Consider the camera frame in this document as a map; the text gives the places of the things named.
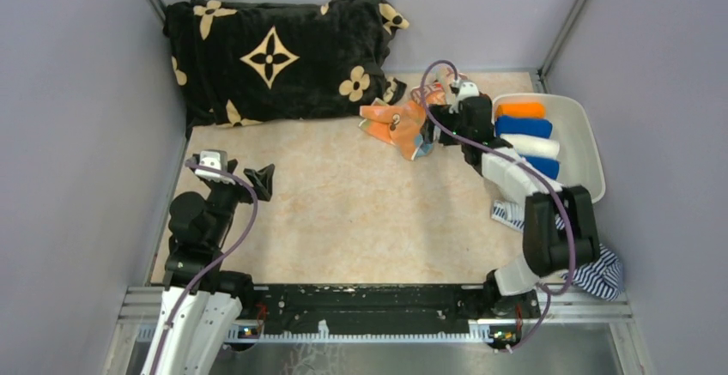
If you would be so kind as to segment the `orange polka dot towel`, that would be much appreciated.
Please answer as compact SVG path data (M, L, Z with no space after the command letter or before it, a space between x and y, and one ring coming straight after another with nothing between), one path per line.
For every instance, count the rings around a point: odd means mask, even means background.
M433 144L425 142L421 128L427 120L424 108L413 100L403 105L387 105L376 99L359 109L359 128L384 143L392 145L406 160L427 156Z

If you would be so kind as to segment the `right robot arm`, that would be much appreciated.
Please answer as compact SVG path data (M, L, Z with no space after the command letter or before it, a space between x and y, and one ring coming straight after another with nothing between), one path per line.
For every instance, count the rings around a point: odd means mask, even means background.
M491 270L483 283L487 312L505 317L520 295L556 272L566 275L557 292L565 293L576 269L600 256L590 192L582 185L566 186L547 177L505 137L497 136L482 96L429 106L426 114L430 124L462 148L465 161L482 178L499 186L523 210L520 253Z

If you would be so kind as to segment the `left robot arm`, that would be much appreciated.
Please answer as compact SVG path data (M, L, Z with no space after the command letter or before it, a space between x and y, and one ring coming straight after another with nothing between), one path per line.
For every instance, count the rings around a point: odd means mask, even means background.
M246 168L220 150L185 162L208 188L188 191L170 204L171 233L161 307L144 374L207 374L237 318L258 305L252 277L221 265L252 230L261 202L272 197L275 166Z

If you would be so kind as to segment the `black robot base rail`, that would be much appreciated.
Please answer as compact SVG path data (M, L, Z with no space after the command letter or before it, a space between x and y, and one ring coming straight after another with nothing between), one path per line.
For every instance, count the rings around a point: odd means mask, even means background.
M534 290L496 300L482 285L257 286L224 335L256 343L485 343L520 341L542 316Z

